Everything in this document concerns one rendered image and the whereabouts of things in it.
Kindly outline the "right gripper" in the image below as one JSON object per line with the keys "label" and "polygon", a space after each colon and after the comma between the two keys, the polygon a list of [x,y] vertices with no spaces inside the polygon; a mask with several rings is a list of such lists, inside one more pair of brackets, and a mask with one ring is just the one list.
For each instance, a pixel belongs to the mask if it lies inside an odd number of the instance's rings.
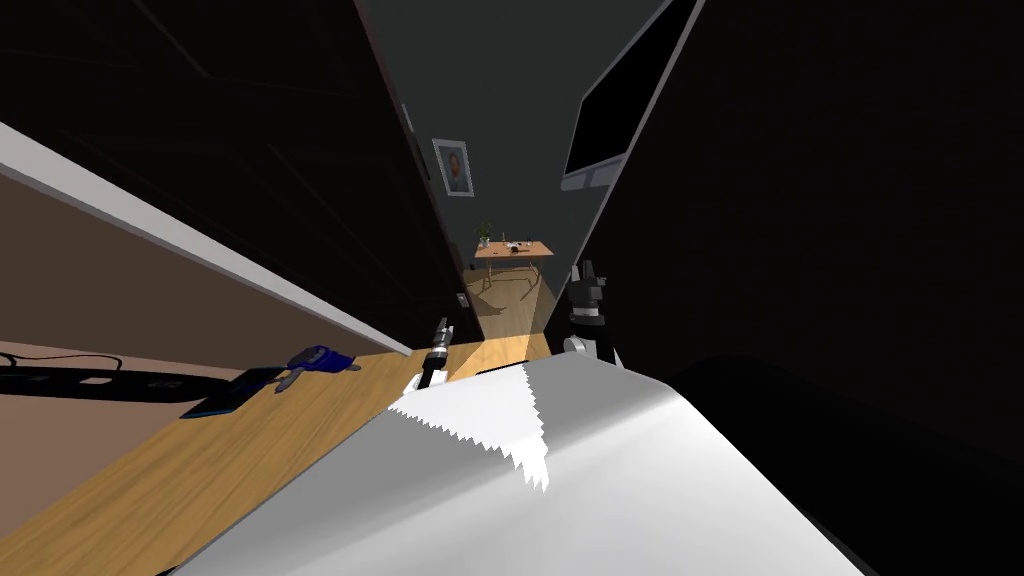
{"label": "right gripper", "polygon": [[573,310],[598,310],[603,300],[605,277],[594,278],[591,260],[580,262],[580,280],[568,283],[568,300]]}

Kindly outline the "wooden table with plant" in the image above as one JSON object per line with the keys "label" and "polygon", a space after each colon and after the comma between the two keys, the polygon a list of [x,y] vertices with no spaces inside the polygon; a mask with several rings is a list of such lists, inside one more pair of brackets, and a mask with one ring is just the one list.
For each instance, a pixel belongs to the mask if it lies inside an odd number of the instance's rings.
{"label": "wooden table with plant", "polygon": [[474,258],[484,261],[483,290],[492,287],[494,263],[498,261],[525,261],[536,278],[541,278],[544,259],[554,255],[550,248],[543,242],[532,239],[509,241],[502,237],[499,240],[492,240],[490,231],[489,223],[480,223],[475,230],[478,247]]}

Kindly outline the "blue and grey handheld device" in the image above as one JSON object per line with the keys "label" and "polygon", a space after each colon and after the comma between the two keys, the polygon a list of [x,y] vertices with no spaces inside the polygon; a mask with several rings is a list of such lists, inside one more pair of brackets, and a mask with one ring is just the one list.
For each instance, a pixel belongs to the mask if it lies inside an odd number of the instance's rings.
{"label": "blue and grey handheld device", "polygon": [[274,393],[287,390],[303,373],[338,374],[345,371],[359,371],[352,357],[342,355],[326,346],[302,349],[285,365],[286,374],[274,379]]}

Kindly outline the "framed portrait picture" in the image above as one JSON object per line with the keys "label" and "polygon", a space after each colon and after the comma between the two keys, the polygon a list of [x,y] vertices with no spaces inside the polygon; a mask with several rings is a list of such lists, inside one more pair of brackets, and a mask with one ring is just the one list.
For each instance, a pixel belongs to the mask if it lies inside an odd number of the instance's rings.
{"label": "framed portrait picture", "polygon": [[447,196],[473,197],[466,142],[434,138],[432,146],[439,164],[443,188]]}

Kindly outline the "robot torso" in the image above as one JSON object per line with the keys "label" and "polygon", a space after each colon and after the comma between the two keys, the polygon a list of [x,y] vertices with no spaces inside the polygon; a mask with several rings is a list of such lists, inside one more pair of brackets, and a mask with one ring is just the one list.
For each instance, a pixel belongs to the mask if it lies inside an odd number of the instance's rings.
{"label": "robot torso", "polygon": [[578,353],[412,392],[170,576],[873,576],[663,382]]}

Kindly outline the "black flat tablet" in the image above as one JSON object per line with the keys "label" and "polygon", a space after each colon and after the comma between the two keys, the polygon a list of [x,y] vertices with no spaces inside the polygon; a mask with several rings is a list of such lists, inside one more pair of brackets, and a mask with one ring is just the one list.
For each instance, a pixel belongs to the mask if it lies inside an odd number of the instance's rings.
{"label": "black flat tablet", "polygon": [[183,413],[180,419],[198,419],[232,413],[284,371],[284,366],[250,368],[232,379],[225,392],[214,394],[199,402]]}

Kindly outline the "black wall television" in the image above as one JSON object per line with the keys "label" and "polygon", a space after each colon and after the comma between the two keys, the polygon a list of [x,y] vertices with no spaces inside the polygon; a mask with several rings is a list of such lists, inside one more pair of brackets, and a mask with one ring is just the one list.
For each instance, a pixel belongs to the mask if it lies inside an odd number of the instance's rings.
{"label": "black wall television", "polygon": [[611,186],[706,0],[663,0],[582,97],[560,189]]}

